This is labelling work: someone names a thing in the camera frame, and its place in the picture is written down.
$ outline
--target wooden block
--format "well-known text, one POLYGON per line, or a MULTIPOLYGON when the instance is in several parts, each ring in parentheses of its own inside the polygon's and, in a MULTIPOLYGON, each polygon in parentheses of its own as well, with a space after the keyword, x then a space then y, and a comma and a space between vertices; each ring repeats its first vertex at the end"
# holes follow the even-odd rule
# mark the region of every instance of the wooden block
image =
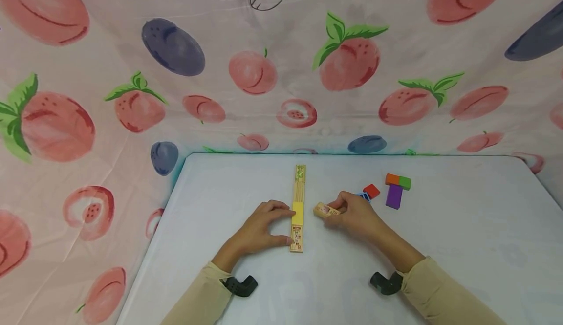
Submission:
POLYGON ((411 179, 408 177, 401 176, 399 177, 399 185, 403 187, 405 191, 411 190, 411 179))
POLYGON ((380 193, 379 189, 377 189, 377 187, 374 186, 373 184, 370 184, 369 186, 364 188, 364 192, 366 192, 369 195, 370 199, 374 199, 380 193))
POLYGON ((400 177, 396 176, 395 174, 388 173, 388 175, 385 177, 385 184, 386 185, 394 184, 394 185, 398 186, 399 185, 399 178, 400 177))

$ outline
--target yellow ruler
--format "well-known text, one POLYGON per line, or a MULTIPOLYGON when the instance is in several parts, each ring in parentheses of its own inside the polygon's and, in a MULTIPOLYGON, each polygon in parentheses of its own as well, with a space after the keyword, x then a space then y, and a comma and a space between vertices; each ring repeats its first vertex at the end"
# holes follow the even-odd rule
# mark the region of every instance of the yellow ruler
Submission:
POLYGON ((305 203, 305 165, 295 166, 295 181, 293 183, 292 209, 295 215, 291 218, 291 237, 293 244, 290 252, 303 253, 303 209, 305 203))

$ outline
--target sleeve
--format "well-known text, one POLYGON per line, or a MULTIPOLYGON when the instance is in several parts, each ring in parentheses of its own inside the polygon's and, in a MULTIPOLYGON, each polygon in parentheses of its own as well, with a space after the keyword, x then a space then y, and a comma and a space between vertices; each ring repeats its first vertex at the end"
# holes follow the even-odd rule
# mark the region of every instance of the sleeve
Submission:
POLYGON ((506 325, 484 303, 450 277, 431 258, 403 276, 401 291, 432 325, 506 325))
POLYGON ((215 324, 232 295, 221 283, 230 276, 214 263, 208 263, 160 325, 215 324))

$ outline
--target green leaf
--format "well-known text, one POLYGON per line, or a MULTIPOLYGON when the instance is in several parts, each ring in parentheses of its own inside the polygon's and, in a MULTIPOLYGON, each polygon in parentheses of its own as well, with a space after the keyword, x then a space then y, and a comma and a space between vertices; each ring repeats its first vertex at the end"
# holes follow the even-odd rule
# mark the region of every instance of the green leaf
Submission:
POLYGON ((445 92, 449 88, 454 87, 457 84, 457 82, 459 82, 459 79, 464 74, 465 74, 465 72, 460 72, 460 73, 451 74, 450 76, 446 76, 446 77, 442 78, 441 80, 436 82, 436 85, 434 85, 433 92, 445 94, 445 92))
POLYGON ((338 47, 340 47, 340 43, 335 43, 331 40, 327 41, 326 44, 315 55, 315 59, 313 61, 313 70, 316 70, 331 54, 331 52, 338 49, 338 47))
POLYGON ((133 85, 137 87, 137 89, 144 89, 147 88, 147 85, 149 85, 147 80, 145 80, 145 77, 143 77, 141 71, 137 71, 131 77, 131 83, 133 83, 133 85))
POLYGON ((117 99, 120 96, 122 96, 123 94, 130 92, 130 91, 134 91, 134 90, 139 90, 139 89, 137 87, 135 87, 134 85, 130 84, 130 83, 123 83, 122 85, 119 85, 114 90, 112 90, 110 92, 110 94, 108 94, 104 98, 104 100, 106 102, 109 102, 110 100, 117 99))
POLYGON ((375 26, 369 24, 357 24, 351 26, 351 28, 346 29, 346 34, 344 35, 344 40, 352 38, 366 38, 370 39, 380 35, 389 29, 388 25, 375 26))
POLYGON ((6 105, 11 107, 17 115, 22 113, 23 108, 29 103, 37 93, 37 75, 32 73, 23 81, 18 84, 13 91, 8 94, 8 102, 6 105))
POLYGON ((434 84, 427 78, 415 78, 413 80, 399 80, 399 84, 408 88, 421 88, 432 92, 434 84))
POLYGON ((331 12, 326 13, 326 33, 330 39, 339 43, 342 43, 346 33, 344 22, 331 12))

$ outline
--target toy block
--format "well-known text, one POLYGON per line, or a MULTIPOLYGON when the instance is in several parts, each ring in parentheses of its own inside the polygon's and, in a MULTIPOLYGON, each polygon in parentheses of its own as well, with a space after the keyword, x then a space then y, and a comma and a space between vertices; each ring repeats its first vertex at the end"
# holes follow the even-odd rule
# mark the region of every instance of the toy block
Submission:
POLYGON ((401 176, 399 177, 399 185, 403 187, 405 191, 411 190, 411 179, 408 177, 401 176))
POLYGON ((395 174, 388 173, 388 175, 385 177, 385 184, 386 185, 394 184, 394 185, 398 186, 399 185, 399 178, 400 177, 396 176, 395 174))
POLYGON ((385 203, 386 206, 399 209, 401 206, 401 197, 403 196, 403 188, 397 185, 389 185, 388 199, 385 203))
POLYGON ((327 206, 325 203, 319 202, 313 208, 313 214, 320 218, 329 217, 330 215, 340 215, 340 211, 327 206))
POLYGON ((366 192, 369 195, 370 199, 374 199, 380 193, 379 189, 377 189, 377 187, 374 186, 373 184, 370 184, 369 186, 364 188, 364 192, 366 192))

